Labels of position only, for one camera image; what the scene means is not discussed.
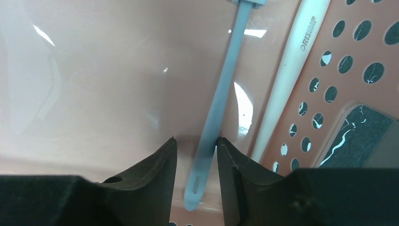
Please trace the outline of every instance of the oval hole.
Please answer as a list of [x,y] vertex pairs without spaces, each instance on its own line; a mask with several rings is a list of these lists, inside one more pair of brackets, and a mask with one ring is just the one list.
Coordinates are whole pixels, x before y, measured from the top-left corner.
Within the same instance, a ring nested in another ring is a hole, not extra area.
[[311,83],[309,84],[309,91],[313,93],[317,90],[318,87],[319,87],[319,79],[318,78],[312,79]]
[[324,100],[325,100],[327,103],[332,103],[332,102],[334,102],[334,100],[335,100],[335,98],[336,98],[336,96],[337,96],[337,93],[338,93],[337,88],[336,88],[335,86],[330,86],[330,87],[327,89],[327,91],[326,91],[326,93],[325,93],[325,95],[324,95]]
[[116,182],[120,182],[120,181],[122,181],[121,177],[111,177],[111,178],[106,179],[103,183],[111,184],[111,183],[116,183]]
[[369,20],[363,21],[359,24],[358,28],[355,31],[354,39],[356,41],[360,41],[365,38],[371,30],[371,22]]
[[292,124],[291,127],[289,128],[289,135],[291,137],[294,137],[296,135],[296,130],[297,130],[296,125]]
[[315,129],[320,129],[323,126],[323,115],[321,113],[317,113],[313,117],[312,123]]
[[351,56],[345,56],[339,63],[338,66],[339,73],[341,74],[347,73],[351,69],[352,64],[353,64],[353,58]]
[[282,156],[286,156],[287,153],[288,153],[288,146],[287,146],[287,144],[283,144],[283,145],[281,146],[281,148],[280,148],[280,151],[281,151],[281,155],[282,155]]
[[299,160],[293,159],[291,161],[291,170],[294,171],[299,168]]
[[367,84],[375,83],[384,75],[384,66],[381,63],[370,64],[364,71],[363,79]]
[[275,173],[279,172],[279,163],[276,161],[273,163],[273,172]]
[[399,22],[392,25],[385,34],[385,43],[395,45],[399,42]]
[[326,66],[331,61],[332,54],[330,51],[326,51],[323,56],[321,56],[320,65],[322,67]]
[[341,20],[335,25],[335,28],[333,30],[333,37],[337,38],[338,36],[340,36],[344,29],[345,29],[345,21]]
[[300,116],[304,116],[307,110],[308,110],[308,104],[305,101],[303,101],[301,105],[299,105],[298,113]]
[[302,151],[303,151],[303,152],[308,152],[308,151],[310,151],[310,150],[311,150],[311,140],[310,140],[308,137],[305,137],[305,138],[302,140],[301,147],[302,147]]

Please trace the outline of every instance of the brand logo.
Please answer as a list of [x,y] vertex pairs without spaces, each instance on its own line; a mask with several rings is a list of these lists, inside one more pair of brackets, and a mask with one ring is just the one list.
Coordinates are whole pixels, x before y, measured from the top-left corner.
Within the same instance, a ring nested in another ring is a hole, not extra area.
[[200,184],[200,180],[201,180],[201,177],[200,177],[200,176],[197,176],[197,177],[195,178],[194,187],[192,188],[192,192],[193,192],[194,194],[196,194],[197,191],[198,191],[198,184]]
[[306,46],[308,45],[309,39],[311,38],[311,34],[313,32],[314,26],[316,25],[316,18],[312,16],[311,21],[309,22],[308,29],[306,30],[305,37],[303,38],[301,51],[305,51]]

